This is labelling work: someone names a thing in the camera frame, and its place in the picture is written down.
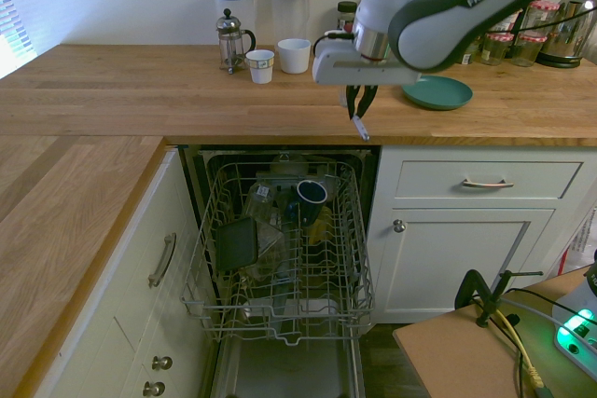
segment dishwasher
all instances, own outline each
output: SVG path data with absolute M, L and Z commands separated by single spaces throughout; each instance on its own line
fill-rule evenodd
M 201 225 L 181 300 L 219 343 L 202 396 L 364 397 L 358 338 L 374 295 L 362 210 L 368 216 L 377 156 L 190 147 L 186 158 Z M 259 275 L 219 271 L 217 230 L 238 222 L 252 185 L 266 183 L 280 198 L 305 179 L 325 186 L 325 217 L 301 227 L 274 202 L 269 224 L 283 235 L 277 256 L 264 256 Z

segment white cabinet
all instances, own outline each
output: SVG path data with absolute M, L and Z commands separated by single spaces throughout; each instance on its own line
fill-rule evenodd
M 376 288 L 376 323 L 417 322 L 453 309 L 466 272 L 518 271 L 551 210 L 393 210 Z
M 471 268 L 490 286 L 505 269 L 548 272 L 597 200 L 596 179 L 591 149 L 384 147 L 368 230 L 373 322 L 452 310 Z
M 165 398 L 197 398 L 214 344 L 179 298 L 197 236 L 182 164 L 171 150 L 36 397 L 142 397 L 148 383 L 163 385 Z M 156 368 L 154 357 L 172 365 Z

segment yellow cable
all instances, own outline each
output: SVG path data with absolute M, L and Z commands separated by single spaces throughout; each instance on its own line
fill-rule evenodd
M 533 364 L 531 363 L 531 358 L 529 358 L 529 355 L 527 354 L 526 349 L 522 345 L 522 341 L 519 338 L 519 335 L 514 330 L 514 327 L 512 326 L 512 324 L 508 321 L 506 316 L 504 314 L 502 314 L 502 311 L 500 311 L 499 309 L 497 309 L 495 311 L 495 315 L 497 317 L 499 317 L 500 320 L 504 323 L 507 331 L 510 333 L 510 336 L 512 337 L 512 339 L 514 339 L 514 341 L 516 342 L 516 345 L 518 346 L 519 350 L 521 351 L 522 357 L 524 358 L 524 361 L 526 362 L 527 371 L 529 372 L 529 376 L 531 377 L 531 383 L 533 384 L 533 388 L 538 389 L 538 388 L 545 387 L 545 384 L 543 383 L 543 379 L 541 379 L 541 377 L 539 376 L 539 373 L 537 372 L 536 368 L 533 367 Z

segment drawer handle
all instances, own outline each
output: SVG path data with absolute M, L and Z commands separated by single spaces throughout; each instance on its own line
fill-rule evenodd
M 161 279 L 163 279 L 164 275 L 166 274 L 166 270 L 168 270 L 168 266 L 170 265 L 174 255 L 174 247 L 176 247 L 176 234 L 172 233 L 168 235 L 166 238 L 164 238 L 164 242 L 166 243 L 166 246 L 164 247 L 164 252 L 161 253 L 161 259 L 160 263 L 158 264 L 158 268 L 153 274 L 147 277 L 150 288 L 159 286 Z
M 172 358 L 170 356 L 164 356 L 163 358 L 159 358 L 158 356 L 153 357 L 153 361 L 151 362 L 151 369 L 152 370 L 168 370 L 172 367 Z
M 143 386 L 143 396 L 161 396 L 166 391 L 166 385 L 163 382 L 151 383 L 146 381 Z
M 469 188 L 512 188 L 514 184 L 506 182 L 504 179 L 499 184 L 479 184 L 477 182 L 470 182 L 468 179 L 464 179 L 463 186 Z

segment jar lid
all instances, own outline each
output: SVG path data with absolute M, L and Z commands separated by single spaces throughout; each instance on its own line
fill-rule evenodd
M 557 11 L 560 9 L 560 4 L 550 2 L 549 0 L 534 0 L 529 4 L 529 7 L 542 11 Z
M 241 21 L 239 20 L 239 18 L 230 16 L 231 14 L 231 11 L 226 8 L 224 10 L 224 16 L 217 20 L 215 28 L 217 30 L 226 31 L 228 33 L 241 28 Z
M 485 36 L 492 41 L 499 42 L 510 42 L 514 39 L 514 34 L 512 33 L 487 33 Z
M 356 2 L 350 2 L 348 0 L 338 2 L 338 12 L 340 13 L 355 13 L 357 7 L 358 4 Z
M 528 42 L 539 42 L 543 43 L 548 40 L 547 36 L 533 36 L 530 34 L 520 34 L 519 39 L 521 41 L 528 41 Z

